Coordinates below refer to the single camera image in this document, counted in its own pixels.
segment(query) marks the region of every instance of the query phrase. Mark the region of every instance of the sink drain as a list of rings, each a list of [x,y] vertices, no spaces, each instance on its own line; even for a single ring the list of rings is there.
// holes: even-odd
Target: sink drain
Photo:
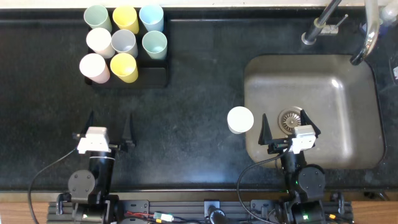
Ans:
[[[297,106],[284,109],[279,114],[279,127],[285,134],[293,134],[294,127],[301,126],[300,111]]]

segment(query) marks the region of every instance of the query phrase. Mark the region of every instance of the faucet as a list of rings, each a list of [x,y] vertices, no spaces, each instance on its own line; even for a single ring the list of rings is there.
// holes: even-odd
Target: faucet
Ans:
[[[312,45],[317,40],[317,37],[326,29],[326,21],[330,18],[331,14],[337,9],[341,0],[332,0],[326,9],[322,12],[319,18],[313,21],[308,32],[303,33],[302,41],[304,44]],[[358,53],[350,58],[350,62],[353,65],[359,65],[373,50],[377,38],[379,35],[379,6],[377,0],[364,0],[366,8],[366,37],[364,45],[358,50]],[[338,25],[334,26],[332,30],[338,28],[338,26],[347,18],[347,15],[343,18]]]

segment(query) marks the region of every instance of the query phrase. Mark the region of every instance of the stainless steel sink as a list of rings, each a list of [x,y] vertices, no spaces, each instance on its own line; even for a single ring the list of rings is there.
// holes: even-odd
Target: stainless steel sink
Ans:
[[[349,55],[265,55],[244,72],[244,104],[254,115],[246,149],[255,161],[268,159],[259,146],[262,114],[273,138],[299,125],[304,109],[320,128],[315,147],[305,151],[309,164],[327,169],[367,169],[384,155],[373,73],[365,62],[353,66]]]

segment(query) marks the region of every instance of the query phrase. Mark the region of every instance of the black countertop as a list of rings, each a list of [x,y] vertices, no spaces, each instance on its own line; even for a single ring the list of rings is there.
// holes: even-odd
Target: black countertop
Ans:
[[[99,90],[79,72],[87,53],[83,10],[5,11],[0,22],[0,190],[27,190],[34,174],[76,146],[91,110],[95,125],[117,138],[132,112],[138,141],[117,155],[112,191],[233,189],[253,163],[244,135],[232,134],[228,111],[244,106],[243,71],[262,54],[353,54],[363,44],[358,26],[364,9],[340,9],[350,17],[334,37],[306,46],[300,36],[317,9],[168,9],[170,83],[158,90]],[[379,40],[368,58],[374,69],[386,156],[367,170],[326,170],[327,189],[398,188],[398,29]],[[35,189],[67,189],[69,176],[88,167],[77,153],[35,182]],[[283,176],[258,167],[247,189],[282,190]]]

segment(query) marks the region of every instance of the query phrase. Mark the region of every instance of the faucet base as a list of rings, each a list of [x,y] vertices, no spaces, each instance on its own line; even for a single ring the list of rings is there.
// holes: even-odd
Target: faucet base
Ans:
[[[315,42],[317,41],[317,39],[315,38],[313,41],[308,41],[308,40],[305,39],[305,34],[306,34],[306,33],[303,33],[303,35],[301,35],[301,41],[302,41],[304,44],[307,44],[307,45],[313,45],[313,44],[315,44]]]

